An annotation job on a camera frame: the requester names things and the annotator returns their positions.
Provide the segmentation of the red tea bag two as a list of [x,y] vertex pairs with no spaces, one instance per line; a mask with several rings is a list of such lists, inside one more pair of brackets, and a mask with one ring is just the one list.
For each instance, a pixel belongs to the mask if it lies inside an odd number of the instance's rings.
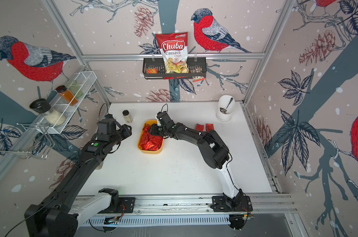
[[203,124],[196,124],[195,129],[197,131],[204,131],[204,125]]

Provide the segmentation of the red tea bag one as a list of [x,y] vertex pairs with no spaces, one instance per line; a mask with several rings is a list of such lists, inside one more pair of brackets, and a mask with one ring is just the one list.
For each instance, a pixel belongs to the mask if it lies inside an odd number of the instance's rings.
[[212,123],[207,123],[206,124],[206,131],[209,132],[211,130],[214,130],[214,125]]

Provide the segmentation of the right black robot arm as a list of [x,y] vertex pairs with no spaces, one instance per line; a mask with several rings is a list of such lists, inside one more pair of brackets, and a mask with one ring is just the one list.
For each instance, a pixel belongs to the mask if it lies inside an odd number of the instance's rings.
[[243,200],[244,193],[234,182],[229,163],[232,161],[229,148],[215,130],[198,131],[187,127],[182,123],[175,123],[166,111],[159,112],[156,116],[157,124],[150,129],[151,135],[164,139],[172,138],[183,140],[196,145],[202,155],[204,162],[217,171],[219,181],[222,185],[223,198],[228,209],[239,206]]

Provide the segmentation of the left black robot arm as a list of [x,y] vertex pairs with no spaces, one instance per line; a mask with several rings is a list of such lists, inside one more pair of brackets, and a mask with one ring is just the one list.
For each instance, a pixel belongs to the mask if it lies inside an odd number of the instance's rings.
[[120,125],[108,114],[98,122],[98,131],[83,147],[75,166],[39,205],[31,205],[25,221],[31,237],[72,237],[79,227],[79,215],[70,210],[90,175],[115,145],[132,135],[132,127]]

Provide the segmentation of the small glass spice jar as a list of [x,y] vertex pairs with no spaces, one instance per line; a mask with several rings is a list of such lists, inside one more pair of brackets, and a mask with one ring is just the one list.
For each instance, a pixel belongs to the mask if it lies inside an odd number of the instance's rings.
[[132,123],[133,122],[132,115],[128,110],[124,110],[122,112],[122,114],[123,114],[123,117],[124,117],[124,120],[125,120],[126,123]]

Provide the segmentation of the green item on shelf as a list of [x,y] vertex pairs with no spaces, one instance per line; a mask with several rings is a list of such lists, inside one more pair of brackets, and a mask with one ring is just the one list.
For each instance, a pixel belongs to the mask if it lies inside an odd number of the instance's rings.
[[77,81],[73,81],[68,90],[75,96],[76,99],[80,99],[83,96],[81,86]]

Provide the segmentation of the snack packets in basket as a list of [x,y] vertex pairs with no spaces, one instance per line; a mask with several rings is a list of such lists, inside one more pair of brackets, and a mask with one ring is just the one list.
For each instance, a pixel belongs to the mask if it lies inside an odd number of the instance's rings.
[[196,68],[194,70],[190,70],[188,73],[166,73],[165,69],[162,68],[158,70],[156,68],[146,69],[143,74],[144,78],[147,80],[184,80],[184,79],[194,79],[195,81],[201,81],[205,79],[206,72],[203,72],[201,68]]

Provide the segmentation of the metal spoon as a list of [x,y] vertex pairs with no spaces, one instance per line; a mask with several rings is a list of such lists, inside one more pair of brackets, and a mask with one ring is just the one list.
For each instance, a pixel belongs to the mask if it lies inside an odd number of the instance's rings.
[[224,108],[220,108],[220,112],[223,113],[223,114],[227,114],[227,109],[228,109],[228,107],[230,106],[230,104],[231,104],[232,102],[233,102],[233,98],[231,97],[230,100],[229,100],[229,102],[228,102],[228,104],[227,104],[227,106],[224,107]]

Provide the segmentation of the orange spice jar black lid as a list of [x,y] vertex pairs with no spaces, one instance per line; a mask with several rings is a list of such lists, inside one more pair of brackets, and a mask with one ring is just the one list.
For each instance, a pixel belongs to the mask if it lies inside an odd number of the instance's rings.
[[70,106],[74,106],[78,103],[78,100],[75,98],[74,94],[66,86],[59,86],[56,88],[56,91],[58,95]]

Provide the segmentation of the white utensil holder cup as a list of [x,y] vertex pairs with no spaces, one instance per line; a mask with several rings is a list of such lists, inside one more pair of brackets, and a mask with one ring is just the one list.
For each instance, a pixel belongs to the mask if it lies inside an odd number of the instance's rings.
[[217,106],[217,119],[222,122],[230,121],[235,108],[235,99],[230,95],[223,95]]

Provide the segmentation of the glass jar with white grains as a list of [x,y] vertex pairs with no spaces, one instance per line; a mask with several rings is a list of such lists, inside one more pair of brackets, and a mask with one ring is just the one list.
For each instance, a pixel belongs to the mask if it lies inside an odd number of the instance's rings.
[[29,108],[42,115],[52,126],[59,126],[65,123],[64,114],[54,109],[46,99],[37,99],[33,101]]

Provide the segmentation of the Chuba cassava chips bag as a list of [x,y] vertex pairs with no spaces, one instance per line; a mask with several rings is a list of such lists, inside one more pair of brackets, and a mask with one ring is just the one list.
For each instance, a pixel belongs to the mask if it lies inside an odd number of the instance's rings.
[[163,56],[166,73],[188,73],[188,32],[157,34],[158,48]]

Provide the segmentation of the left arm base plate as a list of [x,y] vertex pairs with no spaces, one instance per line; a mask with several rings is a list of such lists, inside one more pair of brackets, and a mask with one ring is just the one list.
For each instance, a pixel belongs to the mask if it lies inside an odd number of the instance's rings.
[[135,197],[118,197],[116,200],[112,200],[110,206],[102,211],[102,213],[133,213],[135,207]]

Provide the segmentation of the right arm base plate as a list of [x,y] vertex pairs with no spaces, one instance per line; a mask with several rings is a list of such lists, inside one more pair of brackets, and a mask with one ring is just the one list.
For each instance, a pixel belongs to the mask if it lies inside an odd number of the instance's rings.
[[212,196],[210,208],[214,212],[252,212],[252,202],[249,196],[243,196],[240,202],[234,202],[226,196]]

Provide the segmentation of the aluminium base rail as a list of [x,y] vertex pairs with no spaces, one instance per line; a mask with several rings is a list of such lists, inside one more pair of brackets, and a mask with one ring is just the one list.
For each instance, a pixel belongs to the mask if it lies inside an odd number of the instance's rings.
[[[126,203],[126,216],[148,215],[206,215],[221,214],[211,209],[216,194],[197,195],[121,195],[121,199],[135,198]],[[248,193],[252,214],[297,213],[298,209],[289,194]]]

